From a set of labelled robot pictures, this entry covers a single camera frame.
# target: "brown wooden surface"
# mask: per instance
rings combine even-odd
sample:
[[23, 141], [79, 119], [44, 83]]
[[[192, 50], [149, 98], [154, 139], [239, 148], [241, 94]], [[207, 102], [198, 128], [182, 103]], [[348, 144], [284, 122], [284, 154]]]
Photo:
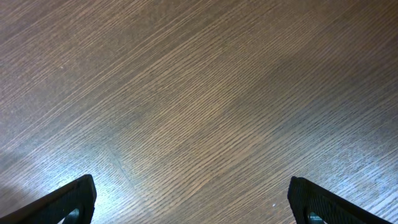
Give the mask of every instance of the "brown wooden surface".
[[306, 177], [398, 223], [398, 1], [3, 0], [0, 216], [292, 223]]

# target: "wood grain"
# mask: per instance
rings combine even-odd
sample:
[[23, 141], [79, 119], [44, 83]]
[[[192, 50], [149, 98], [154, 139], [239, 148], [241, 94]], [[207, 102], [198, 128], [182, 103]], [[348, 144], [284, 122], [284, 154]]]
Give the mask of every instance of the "wood grain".
[[0, 216], [292, 223], [302, 176], [398, 223], [398, 2], [1, 2]]

